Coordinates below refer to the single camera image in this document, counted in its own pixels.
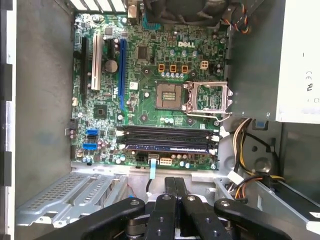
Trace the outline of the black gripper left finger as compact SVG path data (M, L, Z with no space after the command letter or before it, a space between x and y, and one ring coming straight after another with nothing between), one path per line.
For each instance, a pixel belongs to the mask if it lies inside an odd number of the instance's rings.
M173 240L177 181L164 179L164 193L145 203L131 197L40 237L42 240Z

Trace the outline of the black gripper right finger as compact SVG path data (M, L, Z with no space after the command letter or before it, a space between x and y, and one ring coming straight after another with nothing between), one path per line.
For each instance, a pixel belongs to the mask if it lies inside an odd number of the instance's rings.
M238 201L222 198L214 206L188 194L185 181L174 179L174 222L182 234L200 240L291 240L291 224Z

